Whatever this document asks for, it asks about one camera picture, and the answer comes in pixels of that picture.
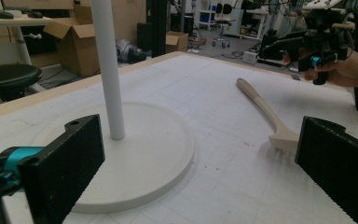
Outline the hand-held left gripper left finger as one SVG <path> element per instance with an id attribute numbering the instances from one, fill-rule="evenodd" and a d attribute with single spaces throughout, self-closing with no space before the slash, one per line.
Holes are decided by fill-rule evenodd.
<path id="1" fill-rule="evenodd" d="M 104 162 L 98 115 L 75 119 L 64 128 L 18 163 L 34 224 L 62 224 Z"/>

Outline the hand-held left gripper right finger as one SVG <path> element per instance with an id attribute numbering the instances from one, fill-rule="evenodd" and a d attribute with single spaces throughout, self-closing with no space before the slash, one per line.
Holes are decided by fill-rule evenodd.
<path id="1" fill-rule="evenodd" d="M 303 118 L 296 163 L 358 224 L 358 139 L 334 122 Z"/>

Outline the black equipment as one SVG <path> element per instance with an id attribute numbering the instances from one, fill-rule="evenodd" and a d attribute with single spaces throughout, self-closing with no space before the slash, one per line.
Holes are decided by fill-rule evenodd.
<path id="1" fill-rule="evenodd" d="M 268 30 L 262 38 L 258 57 L 262 60 L 280 60 L 288 55 L 296 60 L 299 50 L 304 47 L 304 34 L 301 31 L 278 36 L 275 30 Z"/>

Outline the small white box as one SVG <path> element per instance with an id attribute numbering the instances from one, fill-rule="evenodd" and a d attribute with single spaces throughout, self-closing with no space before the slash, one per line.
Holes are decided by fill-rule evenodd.
<path id="1" fill-rule="evenodd" d="M 258 54 L 256 52 L 245 51 L 242 55 L 242 61 L 248 64 L 256 64 L 257 56 Z"/>

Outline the white stand with round base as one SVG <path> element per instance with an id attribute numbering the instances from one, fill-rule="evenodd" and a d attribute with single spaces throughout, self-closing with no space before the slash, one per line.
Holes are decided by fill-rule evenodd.
<path id="1" fill-rule="evenodd" d="M 194 134 L 170 109 L 142 102 L 123 102 L 111 0 L 90 0 L 104 104 L 76 110 L 50 124 L 34 140 L 44 145 L 63 132 L 65 119 L 101 115 L 105 161 L 76 202 L 77 213 L 101 214 L 152 202 L 186 175 L 195 151 Z"/>

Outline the office chair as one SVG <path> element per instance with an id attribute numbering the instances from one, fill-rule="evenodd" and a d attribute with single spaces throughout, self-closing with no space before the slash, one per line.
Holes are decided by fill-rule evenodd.
<path id="1" fill-rule="evenodd" d="M 230 46 L 230 41 L 224 37 L 224 31 L 228 28 L 234 20 L 231 18 L 232 5 L 218 3 L 215 11 L 215 23 L 220 27 L 219 36 L 212 40 L 212 46 L 215 47 L 217 43 L 221 44 L 223 49 Z"/>

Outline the black round stool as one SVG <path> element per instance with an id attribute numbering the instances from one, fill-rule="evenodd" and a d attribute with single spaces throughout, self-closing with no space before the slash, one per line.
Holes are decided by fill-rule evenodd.
<path id="1" fill-rule="evenodd" d="M 42 70 L 30 64 L 0 65 L 0 99 L 12 101 L 25 96 L 42 77 Z"/>

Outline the white shelf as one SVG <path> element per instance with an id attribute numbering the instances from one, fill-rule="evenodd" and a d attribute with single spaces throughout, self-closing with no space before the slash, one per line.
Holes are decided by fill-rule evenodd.
<path id="1" fill-rule="evenodd" d="M 210 30 L 215 26 L 216 4 L 213 0 L 198 0 L 196 18 L 199 28 Z"/>

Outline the large open cardboard box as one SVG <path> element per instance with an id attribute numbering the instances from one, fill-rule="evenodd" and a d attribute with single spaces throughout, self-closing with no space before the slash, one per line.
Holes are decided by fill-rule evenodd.
<path id="1" fill-rule="evenodd" d="M 76 18 L 58 18 L 44 28 L 55 38 L 59 62 L 63 68 L 82 77 L 99 73 L 100 65 L 94 25 Z"/>

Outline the small cardboard box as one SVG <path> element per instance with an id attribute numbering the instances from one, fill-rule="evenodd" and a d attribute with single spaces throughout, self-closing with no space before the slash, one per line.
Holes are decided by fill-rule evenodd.
<path id="1" fill-rule="evenodd" d="M 166 34 L 166 52 L 187 51 L 188 34 L 169 31 Z"/>

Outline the grey bag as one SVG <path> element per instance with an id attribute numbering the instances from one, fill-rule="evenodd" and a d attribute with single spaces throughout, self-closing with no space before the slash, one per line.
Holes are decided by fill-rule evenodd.
<path id="1" fill-rule="evenodd" d="M 138 63 L 146 60 L 146 53 L 128 39 L 116 40 L 117 60 L 121 63 Z"/>

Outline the white desk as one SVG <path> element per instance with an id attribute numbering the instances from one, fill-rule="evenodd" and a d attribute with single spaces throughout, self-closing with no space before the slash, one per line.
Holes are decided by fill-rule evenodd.
<path id="1" fill-rule="evenodd" d="M 0 44 L 0 64 L 17 62 L 31 64 L 21 27 L 45 26 L 51 22 L 53 22 L 53 19 L 48 17 L 34 19 L 29 18 L 27 15 L 21 15 L 11 20 L 0 19 L 0 27 L 12 28 L 14 30 L 13 36 L 15 37 L 15 40 L 11 43 Z"/>

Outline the black pillar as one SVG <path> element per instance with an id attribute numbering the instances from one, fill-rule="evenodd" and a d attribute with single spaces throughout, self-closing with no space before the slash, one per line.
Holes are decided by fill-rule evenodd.
<path id="1" fill-rule="evenodd" d="M 165 53 L 167 0 L 146 0 L 146 19 L 151 23 L 152 56 Z"/>

